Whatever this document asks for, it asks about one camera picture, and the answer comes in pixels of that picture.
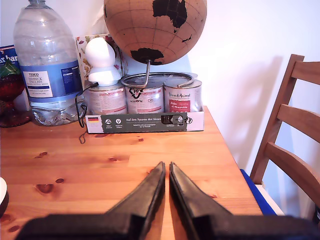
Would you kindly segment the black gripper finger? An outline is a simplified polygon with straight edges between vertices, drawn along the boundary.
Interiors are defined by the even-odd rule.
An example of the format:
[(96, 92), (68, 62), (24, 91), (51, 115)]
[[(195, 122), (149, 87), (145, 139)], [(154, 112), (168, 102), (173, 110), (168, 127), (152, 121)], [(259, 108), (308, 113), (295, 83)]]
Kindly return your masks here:
[(231, 212), (204, 193), (174, 162), (169, 190), (190, 240), (231, 240)]
[(107, 240), (145, 239), (165, 194), (165, 176), (165, 163), (161, 161), (131, 193), (106, 212)]

